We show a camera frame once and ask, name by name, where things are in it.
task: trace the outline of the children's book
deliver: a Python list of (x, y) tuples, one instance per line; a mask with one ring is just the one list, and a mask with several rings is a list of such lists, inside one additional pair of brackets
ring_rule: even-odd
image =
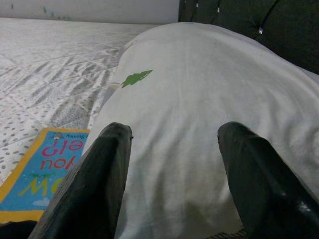
[(80, 159), (88, 129), (45, 128), (0, 187), (0, 224), (38, 221)]

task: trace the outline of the white pillowcase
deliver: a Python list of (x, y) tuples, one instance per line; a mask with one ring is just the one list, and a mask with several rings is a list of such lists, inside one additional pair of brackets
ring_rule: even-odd
[(269, 140), (319, 196), (319, 76), (250, 38), (194, 23), (136, 37), (114, 85), (141, 72), (128, 82), (143, 79), (108, 99), (86, 144), (114, 121), (133, 131), (116, 238), (203, 239), (241, 230), (217, 142), (218, 128), (232, 120)]

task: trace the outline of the book cover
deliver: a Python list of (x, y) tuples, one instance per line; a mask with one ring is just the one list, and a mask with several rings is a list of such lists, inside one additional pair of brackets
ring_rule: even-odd
[(80, 159), (88, 129), (45, 128), (0, 187), (0, 223), (38, 221)]

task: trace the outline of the white mattress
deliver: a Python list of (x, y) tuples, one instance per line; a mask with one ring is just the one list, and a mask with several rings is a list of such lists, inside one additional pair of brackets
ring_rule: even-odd
[(92, 126), (119, 49), (152, 27), (0, 18), (0, 185), (44, 127)]

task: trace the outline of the green leaf print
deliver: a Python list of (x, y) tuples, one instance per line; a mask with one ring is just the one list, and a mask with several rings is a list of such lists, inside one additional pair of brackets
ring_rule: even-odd
[(125, 82), (122, 83), (122, 88), (128, 85), (134, 85), (137, 81), (140, 81), (144, 79), (146, 76), (148, 76), (153, 70), (149, 71), (142, 71), (141, 73), (134, 73), (132, 75), (129, 75)]

